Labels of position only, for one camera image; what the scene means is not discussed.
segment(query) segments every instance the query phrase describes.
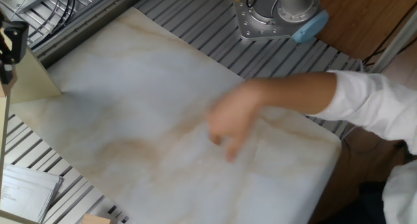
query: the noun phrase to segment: white sleeve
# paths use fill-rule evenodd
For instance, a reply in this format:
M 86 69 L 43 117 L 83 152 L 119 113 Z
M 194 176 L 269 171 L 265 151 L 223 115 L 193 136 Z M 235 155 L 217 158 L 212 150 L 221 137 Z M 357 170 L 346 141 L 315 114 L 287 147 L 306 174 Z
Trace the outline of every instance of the white sleeve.
M 333 100 L 314 117 L 347 120 L 387 140 L 404 139 L 417 154 L 417 91 L 381 74 L 334 73 L 338 84 Z

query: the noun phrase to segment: paper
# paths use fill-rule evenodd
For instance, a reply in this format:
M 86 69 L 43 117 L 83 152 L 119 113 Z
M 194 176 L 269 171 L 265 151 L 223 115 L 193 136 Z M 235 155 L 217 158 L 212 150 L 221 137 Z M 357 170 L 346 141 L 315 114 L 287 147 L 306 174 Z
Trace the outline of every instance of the paper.
M 61 181 L 56 175 L 6 165 L 0 209 L 41 223 Z

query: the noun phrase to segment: blue cap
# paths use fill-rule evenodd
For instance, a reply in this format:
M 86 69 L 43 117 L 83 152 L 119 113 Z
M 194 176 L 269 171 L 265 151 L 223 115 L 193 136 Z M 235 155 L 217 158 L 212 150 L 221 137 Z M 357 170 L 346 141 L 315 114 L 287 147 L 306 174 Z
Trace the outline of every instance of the blue cap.
M 297 32 L 295 32 L 291 38 L 295 42 L 303 43 L 308 42 L 317 33 L 319 33 L 328 22 L 328 13 L 326 10 L 321 11 L 309 22 L 303 25 Z

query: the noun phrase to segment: marble-pattern sheet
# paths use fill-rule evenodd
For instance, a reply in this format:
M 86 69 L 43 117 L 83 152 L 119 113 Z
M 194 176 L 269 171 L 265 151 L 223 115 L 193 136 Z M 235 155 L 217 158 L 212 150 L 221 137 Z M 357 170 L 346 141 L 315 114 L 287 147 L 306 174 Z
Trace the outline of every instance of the marble-pattern sheet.
M 12 111 L 137 224 L 306 223 L 340 141 L 264 110 L 236 162 L 205 111 L 241 77 L 131 8 L 62 58 L 63 95 Z

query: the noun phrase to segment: screw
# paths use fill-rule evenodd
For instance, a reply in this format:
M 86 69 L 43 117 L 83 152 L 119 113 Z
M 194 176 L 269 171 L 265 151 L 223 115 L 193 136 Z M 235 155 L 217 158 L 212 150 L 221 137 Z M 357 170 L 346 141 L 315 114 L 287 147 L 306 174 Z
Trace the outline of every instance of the screw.
M 10 65 L 10 64 L 6 64 L 5 65 L 5 71 L 6 72 L 10 72 L 10 71 L 12 71 L 13 70 L 13 66 L 12 65 Z

